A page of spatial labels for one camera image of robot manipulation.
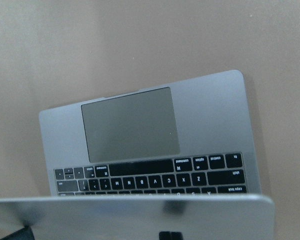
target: black keyboard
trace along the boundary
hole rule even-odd
[[[59,196],[247,193],[241,153],[55,169]]]

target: laptop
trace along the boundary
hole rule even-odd
[[[261,192],[243,75],[230,70],[39,113],[50,192]]]
[[[35,240],[272,240],[274,215],[254,194],[0,199],[0,229],[29,226]]]

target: laptop lid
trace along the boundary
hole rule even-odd
[[[39,120],[52,195],[261,192],[237,70],[47,109]]]
[[[253,194],[10,198],[0,228],[30,226],[36,240],[271,240],[274,212]]]

